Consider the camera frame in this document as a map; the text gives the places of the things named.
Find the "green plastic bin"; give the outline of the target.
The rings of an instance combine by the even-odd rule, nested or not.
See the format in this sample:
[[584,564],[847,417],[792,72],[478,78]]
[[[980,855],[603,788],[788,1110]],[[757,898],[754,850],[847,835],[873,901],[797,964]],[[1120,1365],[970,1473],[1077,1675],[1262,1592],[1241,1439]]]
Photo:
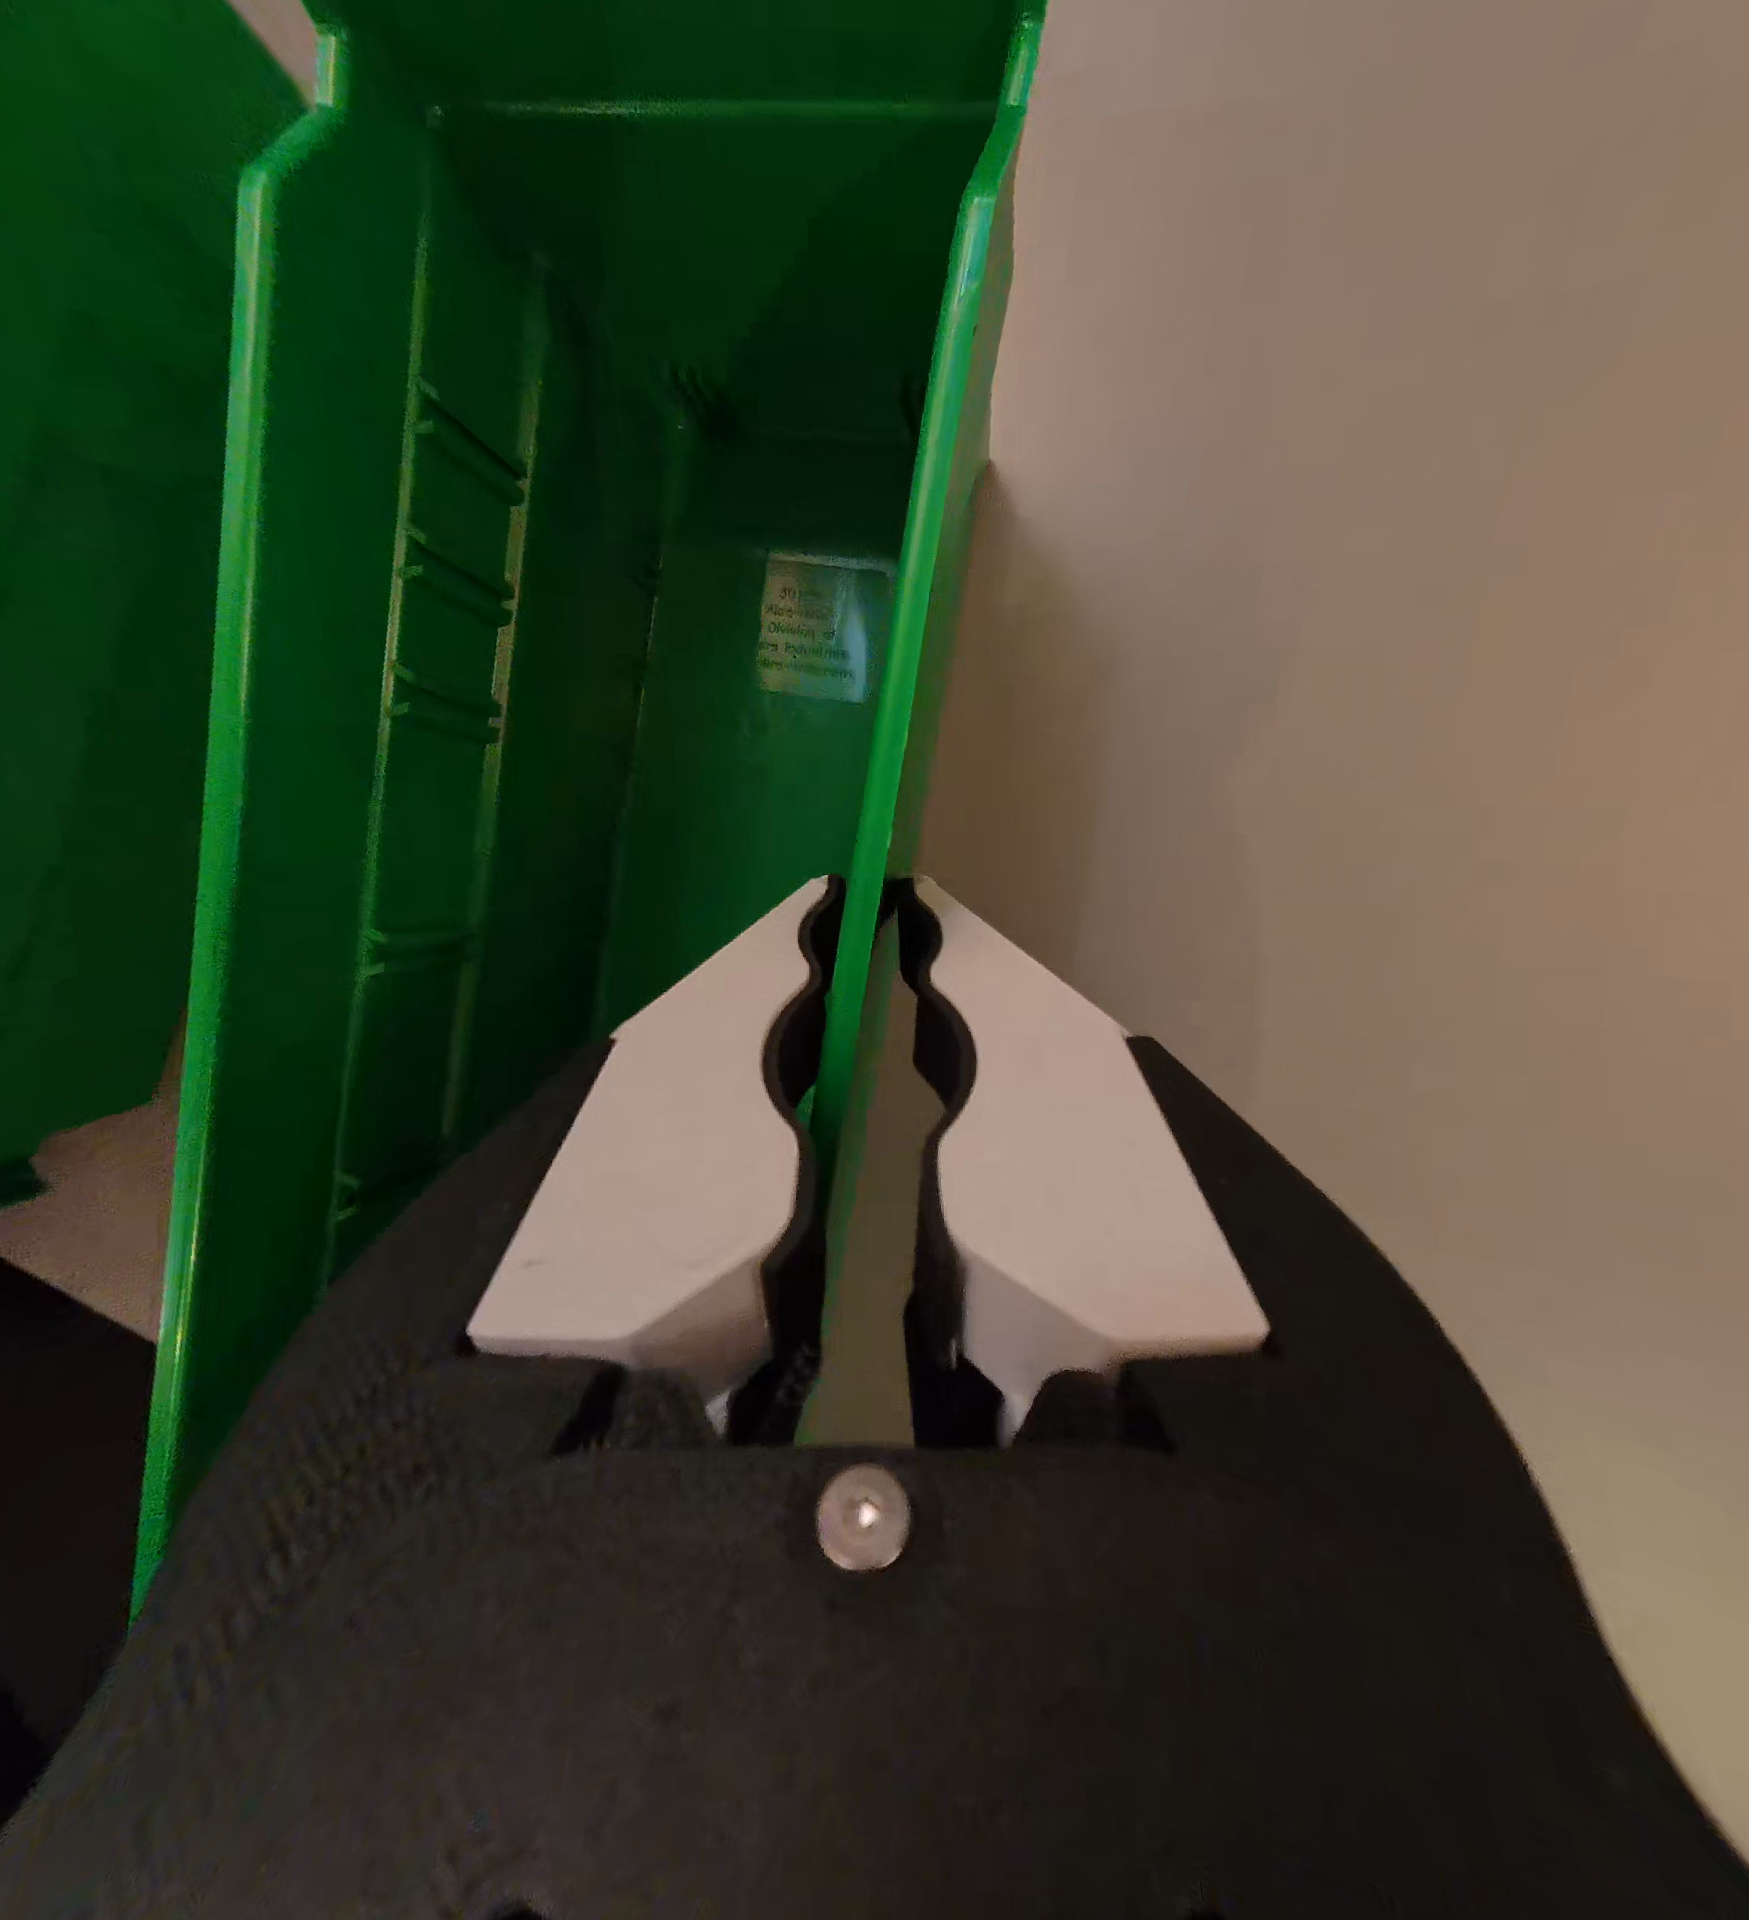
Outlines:
[[301,111],[230,5],[0,5],[0,1209],[183,1017],[239,179]]
[[813,876],[847,1227],[1049,6],[309,13],[239,197],[136,1609],[327,1286]]

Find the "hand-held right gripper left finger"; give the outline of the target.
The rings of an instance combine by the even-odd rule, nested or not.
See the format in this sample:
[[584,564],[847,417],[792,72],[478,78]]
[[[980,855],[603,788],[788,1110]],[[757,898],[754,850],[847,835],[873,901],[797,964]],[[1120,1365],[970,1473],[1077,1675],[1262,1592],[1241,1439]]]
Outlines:
[[612,1032],[468,1324],[479,1354],[670,1372],[718,1416],[769,1365],[770,1258],[813,1189],[784,1050],[823,1009],[832,907],[832,876],[798,884]]

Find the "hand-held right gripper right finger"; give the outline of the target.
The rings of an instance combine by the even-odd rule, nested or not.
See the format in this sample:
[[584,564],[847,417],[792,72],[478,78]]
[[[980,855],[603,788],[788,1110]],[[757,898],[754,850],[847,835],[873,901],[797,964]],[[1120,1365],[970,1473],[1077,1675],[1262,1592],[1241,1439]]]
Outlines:
[[1135,1039],[940,882],[895,886],[941,1102],[907,1301],[917,1427],[1019,1427],[1066,1375],[1256,1354],[1269,1318]]

